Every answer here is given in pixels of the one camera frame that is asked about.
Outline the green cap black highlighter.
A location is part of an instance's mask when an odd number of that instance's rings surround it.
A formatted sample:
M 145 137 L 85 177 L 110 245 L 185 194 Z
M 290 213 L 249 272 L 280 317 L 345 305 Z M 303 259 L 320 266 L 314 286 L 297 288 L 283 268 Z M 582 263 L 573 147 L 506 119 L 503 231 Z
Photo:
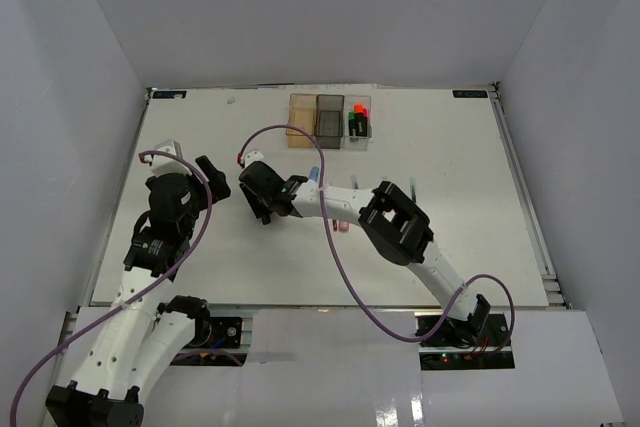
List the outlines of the green cap black highlighter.
M 350 111 L 348 113 L 348 134 L 350 137 L 355 137 L 357 135 L 357 125 L 355 119 L 355 113 Z

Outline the orange cap black highlighter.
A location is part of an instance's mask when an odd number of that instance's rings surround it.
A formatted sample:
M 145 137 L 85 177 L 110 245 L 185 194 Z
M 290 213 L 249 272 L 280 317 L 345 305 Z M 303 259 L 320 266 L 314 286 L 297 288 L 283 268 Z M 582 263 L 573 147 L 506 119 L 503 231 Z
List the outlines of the orange cap black highlighter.
M 355 104 L 353 112 L 355 113 L 356 125 L 357 125 L 357 137 L 365 137 L 363 133 L 363 117 L 362 117 L 362 104 Z

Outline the pink cap black highlighter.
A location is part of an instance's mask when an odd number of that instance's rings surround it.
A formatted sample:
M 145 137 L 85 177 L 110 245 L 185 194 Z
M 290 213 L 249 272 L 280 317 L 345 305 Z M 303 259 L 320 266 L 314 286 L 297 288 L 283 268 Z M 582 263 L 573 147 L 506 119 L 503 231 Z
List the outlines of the pink cap black highlighter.
M 362 109 L 362 117 L 363 117 L 363 133 L 365 137 L 370 137 L 371 134 L 371 124 L 370 124 L 370 115 L 369 115 L 369 109 L 363 107 Z

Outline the green gel pen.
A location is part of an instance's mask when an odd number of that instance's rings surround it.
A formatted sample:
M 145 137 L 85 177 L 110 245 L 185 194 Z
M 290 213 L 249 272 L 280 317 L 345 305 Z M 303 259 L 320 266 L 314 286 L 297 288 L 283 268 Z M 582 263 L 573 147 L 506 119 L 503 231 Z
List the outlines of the green gel pen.
M 416 180 L 415 178 L 411 177 L 409 179 L 409 186 L 410 186 L 410 196 L 413 202 L 417 201 L 417 191 L 416 191 Z

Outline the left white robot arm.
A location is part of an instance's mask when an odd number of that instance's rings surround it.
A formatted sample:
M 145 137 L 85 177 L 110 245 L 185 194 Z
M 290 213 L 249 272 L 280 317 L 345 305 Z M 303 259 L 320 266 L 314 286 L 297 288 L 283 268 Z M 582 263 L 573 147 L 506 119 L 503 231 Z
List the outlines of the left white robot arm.
M 148 208 L 134 224 L 116 297 L 85 359 L 46 409 L 58 426 L 139 426 L 153 386 L 179 351 L 211 334 L 205 300 L 174 295 L 179 267 L 193 252 L 213 205 L 228 198 L 225 174 L 205 155 L 193 164 L 173 151 L 140 156 L 152 174 Z

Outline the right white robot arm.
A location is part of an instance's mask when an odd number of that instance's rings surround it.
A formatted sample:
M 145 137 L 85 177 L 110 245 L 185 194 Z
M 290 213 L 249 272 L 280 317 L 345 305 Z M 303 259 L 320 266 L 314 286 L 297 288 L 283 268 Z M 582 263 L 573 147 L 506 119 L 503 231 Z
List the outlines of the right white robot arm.
M 397 185 L 383 181 L 373 189 L 322 186 L 319 176 L 281 178 L 264 161 L 247 162 L 239 175 L 241 191 L 255 216 L 264 224 L 271 216 L 335 219 L 362 228 L 386 261 L 407 268 L 431 292 L 443 314 L 430 331 L 404 336 L 383 325 L 343 281 L 365 315 L 385 334 L 406 343 L 420 343 L 448 324 L 453 337 L 472 346 L 488 332 L 490 303 L 469 287 L 445 261 L 435 242 L 430 218 Z

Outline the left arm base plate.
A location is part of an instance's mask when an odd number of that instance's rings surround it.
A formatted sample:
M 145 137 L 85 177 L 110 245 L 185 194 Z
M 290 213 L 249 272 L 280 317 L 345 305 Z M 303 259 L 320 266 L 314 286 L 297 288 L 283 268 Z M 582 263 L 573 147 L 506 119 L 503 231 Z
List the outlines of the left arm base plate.
M 241 367 L 241 317 L 211 317 L 196 323 L 195 337 L 177 354 L 172 366 Z

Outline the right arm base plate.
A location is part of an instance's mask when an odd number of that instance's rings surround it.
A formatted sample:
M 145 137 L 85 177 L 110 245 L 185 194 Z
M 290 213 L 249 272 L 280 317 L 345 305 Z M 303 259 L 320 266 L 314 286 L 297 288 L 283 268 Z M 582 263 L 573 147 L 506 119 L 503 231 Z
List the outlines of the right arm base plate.
M 439 331 L 419 347 L 422 371 L 513 370 L 515 359 L 508 341 L 493 354 L 508 333 L 504 314 L 490 314 L 478 340 L 463 340 L 445 322 Z

